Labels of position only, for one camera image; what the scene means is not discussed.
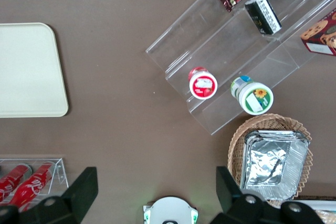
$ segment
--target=aluminum foil container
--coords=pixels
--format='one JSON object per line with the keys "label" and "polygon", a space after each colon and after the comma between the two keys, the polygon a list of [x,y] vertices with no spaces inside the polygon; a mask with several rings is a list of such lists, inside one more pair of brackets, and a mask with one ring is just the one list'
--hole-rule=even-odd
{"label": "aluminum foil container", "polygon": [[244,143],[241,189],[269,200],[295,195],[308,151],[309,140],[301,132],[253,131]]}

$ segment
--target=brown table surface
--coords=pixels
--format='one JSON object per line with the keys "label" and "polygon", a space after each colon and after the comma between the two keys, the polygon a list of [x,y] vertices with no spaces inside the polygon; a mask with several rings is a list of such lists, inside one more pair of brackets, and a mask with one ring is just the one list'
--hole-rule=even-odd
{"label": "brown table surface", "polygon": [[[209,223],[220,212],[216,166],[248,116],[210,136],[144,53],[194,1],[0,0],[0,23],[53,28],[70,103],[61,118],[0,119],[1,157],[63,157],[70,182],[97,166],[100,193],[84,223],[140,224],[142,205],[170,195]],[[274,88],[271,112],[313,138],[303,195],[336,196],[335,69],[320,55]]]}

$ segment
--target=red and white cup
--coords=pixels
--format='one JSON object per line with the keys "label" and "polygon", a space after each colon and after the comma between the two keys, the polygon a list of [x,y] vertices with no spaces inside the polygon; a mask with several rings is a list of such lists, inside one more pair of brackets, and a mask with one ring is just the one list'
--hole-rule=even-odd
{"label": "red and white cup", "polygon": [[189,88],[194,97],[206,100],[215,95],[218,83],[216,78],[206,68],[196,67],[192,69],[188,79]]}

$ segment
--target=wicker basket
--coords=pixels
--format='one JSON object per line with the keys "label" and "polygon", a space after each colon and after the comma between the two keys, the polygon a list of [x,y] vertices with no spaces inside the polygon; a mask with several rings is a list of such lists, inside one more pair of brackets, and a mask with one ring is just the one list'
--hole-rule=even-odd
{"label": "wicker basket", "polygon": [[[304,128],[301,123],[291,118],[285,118],[276,114],[263,114],[247,120],[237,129],[232,137],[228,154],[227,167],[237,184],[240,184],[242,171],[244,138],[246,134],[252,130],[300,131],[311,141],[310,133],[307,129]],[[310,167],[312,166],[312,157],[313,154],[308,150],[295,197],[302,192],[305,186],[304,184],[307,182]],[[279,207],[282,204],[282,201],[276,200],[270,200],[268,202],[275,207]]]}

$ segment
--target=cookie box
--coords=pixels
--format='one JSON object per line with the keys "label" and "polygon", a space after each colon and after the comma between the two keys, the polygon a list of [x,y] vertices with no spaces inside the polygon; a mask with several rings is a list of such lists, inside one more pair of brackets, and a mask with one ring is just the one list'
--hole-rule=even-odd
{"label": "cookie box", "polygon": [[310,52],[336,56],[336,9],[301,34]]}

